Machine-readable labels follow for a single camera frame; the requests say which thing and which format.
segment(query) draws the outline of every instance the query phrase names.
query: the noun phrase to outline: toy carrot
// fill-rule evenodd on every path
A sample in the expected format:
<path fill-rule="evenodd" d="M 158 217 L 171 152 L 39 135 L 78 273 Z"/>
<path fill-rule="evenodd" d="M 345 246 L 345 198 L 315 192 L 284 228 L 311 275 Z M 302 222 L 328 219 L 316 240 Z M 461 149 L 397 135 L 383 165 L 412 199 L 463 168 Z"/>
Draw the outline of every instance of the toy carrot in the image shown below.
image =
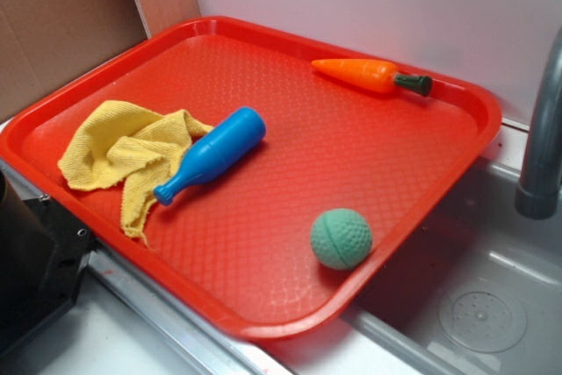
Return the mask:
<path fill-rule="evenodd" d="M 431 91 L 429 76 L 402 75 L 390 61 L 374 59 L 326 59 L 312 62 L 313 68 L 346 83 L 377 92 L 392 92 L 397 86 L 424 97 Z"/>

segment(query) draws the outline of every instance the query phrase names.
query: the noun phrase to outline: yellow cloth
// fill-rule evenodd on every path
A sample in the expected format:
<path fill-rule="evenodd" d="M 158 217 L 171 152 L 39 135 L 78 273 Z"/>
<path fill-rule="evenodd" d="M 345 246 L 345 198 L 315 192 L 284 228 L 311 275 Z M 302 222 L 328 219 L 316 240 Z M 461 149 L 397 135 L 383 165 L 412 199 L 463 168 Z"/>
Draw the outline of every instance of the yellow cloth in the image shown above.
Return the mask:
<path fill-rule="evenodd" d="M 125 179 L 121 228 L 141 238 L 152 190 L 179 169 L 192 136 L 213 129 L 180 110 L 162 116 L 123 101 L 102 103 L 78 128 L 58 165 L 68 186 L 79 191 L 105 189 Z"/>

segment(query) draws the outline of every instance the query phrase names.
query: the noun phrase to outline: faucet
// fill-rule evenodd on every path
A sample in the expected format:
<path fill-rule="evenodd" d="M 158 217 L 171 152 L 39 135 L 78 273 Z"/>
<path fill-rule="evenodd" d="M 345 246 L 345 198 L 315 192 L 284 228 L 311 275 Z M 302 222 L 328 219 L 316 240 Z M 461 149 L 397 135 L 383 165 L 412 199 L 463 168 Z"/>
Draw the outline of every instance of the faucet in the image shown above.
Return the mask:
<path fill-rule="evenodd" d="M 551 217 L 562 181 L 562 28 L 544 68 L 530 124 L 515 209 L 535 220 Z"/>

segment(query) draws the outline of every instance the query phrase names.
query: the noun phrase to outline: green toy ball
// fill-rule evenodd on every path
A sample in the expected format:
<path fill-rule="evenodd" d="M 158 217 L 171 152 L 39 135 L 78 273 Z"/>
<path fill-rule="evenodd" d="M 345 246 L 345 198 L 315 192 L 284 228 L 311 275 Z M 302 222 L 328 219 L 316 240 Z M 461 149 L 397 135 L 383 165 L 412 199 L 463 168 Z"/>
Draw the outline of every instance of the green toy ball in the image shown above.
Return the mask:
<path fill-rule="evenodd" d="M 347 208 L 322 213 L 310 244 L 318 260 L 334 270 L 353 270 L 370 253 L 372 233 L 363 216 Z"/>

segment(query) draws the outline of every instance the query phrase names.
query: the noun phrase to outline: plastic tray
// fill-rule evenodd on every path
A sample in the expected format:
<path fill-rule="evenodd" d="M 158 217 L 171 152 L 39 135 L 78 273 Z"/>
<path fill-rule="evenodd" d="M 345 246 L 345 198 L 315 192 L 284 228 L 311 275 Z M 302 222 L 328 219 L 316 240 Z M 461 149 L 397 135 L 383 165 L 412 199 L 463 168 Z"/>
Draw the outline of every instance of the plastic tray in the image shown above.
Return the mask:
<path fill-rule="evenodd" d="M 485 90 L 434 78 L 428 98 L 377 95 L 315 73 L 310 61 L 367 57 L 231 18 L 177 25 L 20 113 L 0 154 L 184 303 L 232 335 L 296 335 L 338 315 L 496 135 Z M 107 99 L 160 113 L 187 109 L 216 125 L 242 105 L 265 140 L 214 182 L 155 206 L 150 249 L 119 229 L 121 186 L 70 190 L 56 163 Z M 315 259 L 322 212 L 360 212 L 376 248 L 353 271 Z"/>

